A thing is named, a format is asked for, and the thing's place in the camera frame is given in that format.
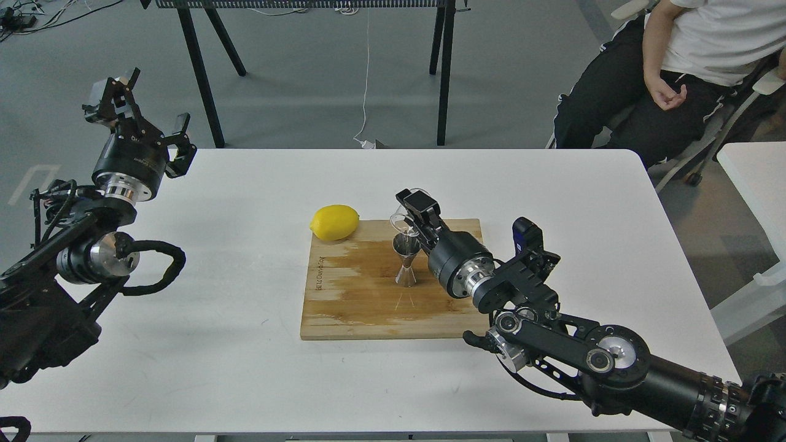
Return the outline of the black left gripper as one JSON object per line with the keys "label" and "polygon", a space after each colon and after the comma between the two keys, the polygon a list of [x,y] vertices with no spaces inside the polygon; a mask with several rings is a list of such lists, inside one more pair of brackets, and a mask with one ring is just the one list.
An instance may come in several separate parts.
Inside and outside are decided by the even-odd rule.
{"label": "black left gripper", "polygon": [[[143,142],[154,135],[154,127],[141,115],[133,95],[140,73],[139,68],[132,68],[120,77],[97,81],[82,110],[88,123],[110,129],[91,176],[93,183],[107,190],[111,178],[124,178],[138,188],[140,201],[148,201],[157,196],[164,174],[174,179],[188,173],[197,147],[187,134],[188,112],[177,116],[174,133],[158,142]],[[170,146],[176,148],[173,160],[169,159]]]}

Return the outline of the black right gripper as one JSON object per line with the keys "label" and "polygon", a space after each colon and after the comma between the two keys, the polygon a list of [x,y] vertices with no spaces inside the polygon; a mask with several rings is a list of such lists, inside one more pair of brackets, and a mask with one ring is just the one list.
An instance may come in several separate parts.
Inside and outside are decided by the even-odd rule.
{"label": "black right gripper", "polygon": [[[452,298],[473,297],[485,280],[494,275],[491,253],[466,231],[449,230],[440,216],[440,205],[421,188],[404,188],[395,194],[403,212],[395,228],[405,235],[405,254],[421,250],[429,258],[429,271]],[[429,241],[436,241],[430,248]]]}

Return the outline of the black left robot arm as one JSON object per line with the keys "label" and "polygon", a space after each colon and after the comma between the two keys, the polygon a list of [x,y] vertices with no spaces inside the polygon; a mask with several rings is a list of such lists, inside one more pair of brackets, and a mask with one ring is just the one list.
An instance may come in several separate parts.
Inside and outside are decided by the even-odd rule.
{"label": "black left robot arm", "polygon": [[184,176],[197,148],[189,113],[163,134],[133,95],[140,70],[93,85],[86,121],[109,128],[90,185],[53,180],[34,190],[30,254],[2,273],[2,386],[45,368],[67,366],[98,342],[96,320],[118,294],[158,293],[179,276],[186,256],[174,244],[120,231],[135,204],[157,196],[163,176]]}

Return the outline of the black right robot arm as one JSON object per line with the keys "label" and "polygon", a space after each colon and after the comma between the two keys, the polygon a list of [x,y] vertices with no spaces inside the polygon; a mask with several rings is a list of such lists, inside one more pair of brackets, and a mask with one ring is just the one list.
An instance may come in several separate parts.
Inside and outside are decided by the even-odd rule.
{"label": "black right robot arm", "polygon": [[545,251],[529,219],[514,221],[516,255],[502,262],[474,235],[450,230],[423,190],[405,188],[396,198],[440,285],[488,315],[489,330],[466,331],[464,341],[496,354],[525,388],[581,401],[595,416],[636,411],[692,440],[784,440],[784,374],[758,374],[740,386],[652,355],[622,325],[561,313],[545,283],[560,257]]}

